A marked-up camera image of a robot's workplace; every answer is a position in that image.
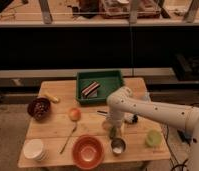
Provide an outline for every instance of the orange bowl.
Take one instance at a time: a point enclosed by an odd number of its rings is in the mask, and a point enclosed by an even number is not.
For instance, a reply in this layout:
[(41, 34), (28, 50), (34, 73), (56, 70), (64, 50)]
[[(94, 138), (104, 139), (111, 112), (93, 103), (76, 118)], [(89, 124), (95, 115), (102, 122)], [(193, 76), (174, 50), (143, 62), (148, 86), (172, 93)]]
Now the orange bowl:
[(90, 170), (97, 167), (104, 158), (102, 143), (90, 135), (80, 136), (72, 150), (73, 161), (82, 170)]

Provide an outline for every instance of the small metal cup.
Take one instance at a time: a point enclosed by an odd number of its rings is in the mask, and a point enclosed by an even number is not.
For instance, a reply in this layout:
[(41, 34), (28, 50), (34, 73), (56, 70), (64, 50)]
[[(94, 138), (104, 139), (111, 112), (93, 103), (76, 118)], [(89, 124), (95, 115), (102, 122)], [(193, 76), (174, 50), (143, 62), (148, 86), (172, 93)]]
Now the small metal cup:
[(126, 149), (125, 141), (122, 138), (114, 138), (111, 141), (111, 148), (114, 155), (122, 154)]

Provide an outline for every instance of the concrete floor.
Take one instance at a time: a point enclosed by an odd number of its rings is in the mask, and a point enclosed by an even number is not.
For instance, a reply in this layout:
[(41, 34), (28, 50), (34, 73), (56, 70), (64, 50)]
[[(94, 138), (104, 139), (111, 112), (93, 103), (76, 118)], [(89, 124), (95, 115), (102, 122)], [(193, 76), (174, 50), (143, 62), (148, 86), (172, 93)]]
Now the concrete floor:
[[(179, 92), (172, 93), (172, 95), (167, 92), (154, 91), (151, 93), (151, 99), (153, 101), (166, 101), (178, 104), (184, 104), (186, 102), (194, 103), (199, 102), (198, 93), (187, 93), (185, 92), (181, 95)], [(19, 169), (17, 167), (18, 157), (26, 131), (29, 124), (29, 116), (26, 113), (27, 102), (23, 96), (15, 98), (17, 104), (15, 104), (14, 99), (5, 100), (5, 104), (0, 104), (0, 171), (38, 171), (40, 169)], [(166, 127), (162, 125), (164, 134), (166, 134)], [(170, 128), (169, 133), (169, 145), (176, 155), (179, 162), (183, 162), (189, 153), (189, 146), (183, 143), (177, 131)], [(148, 166), (148, 171), (169, 171), (172, 165), (169, 160), (154, 161)], [(52, 168), (52, 170), (78, 170), (76, 167), (65, 167), (65, 168)], [(133, 163), (119, 164), (119, 165), (103, 165), (96, 170), (103, 171), (134, 171)]]

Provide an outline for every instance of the table leg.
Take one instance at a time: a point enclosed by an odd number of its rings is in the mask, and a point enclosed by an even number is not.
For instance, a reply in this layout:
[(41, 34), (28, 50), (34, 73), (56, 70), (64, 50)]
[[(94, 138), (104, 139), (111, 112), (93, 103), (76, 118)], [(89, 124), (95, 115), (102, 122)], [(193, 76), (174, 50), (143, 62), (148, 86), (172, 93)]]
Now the table leg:
[(145, 171), (146, 168), (148, 167), (150, 161), (144, 161), (141, 168), (140, 168), (140, 171)]
[(50, 171), (50, 169), (48, 169), (47, 167), (41, 167), (40, 170), (41, 171)]

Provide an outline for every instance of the dark red bowl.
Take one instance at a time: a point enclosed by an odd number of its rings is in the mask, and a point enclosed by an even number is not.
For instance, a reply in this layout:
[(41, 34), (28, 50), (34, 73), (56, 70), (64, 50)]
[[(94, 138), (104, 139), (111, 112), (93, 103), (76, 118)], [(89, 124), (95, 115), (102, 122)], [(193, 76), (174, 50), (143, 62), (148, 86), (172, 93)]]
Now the dark red bowl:
[(36, 98), (28, 105), (27, 112), (30, 116), (39, 121), (48, 115), (50, 106), (51, 103), (47, 98)]
[(75, 165), (80, 169), (93, 169), (104, 159), (103, 145), (94, 136), (82, 135), (73, 146), (72, 156)]

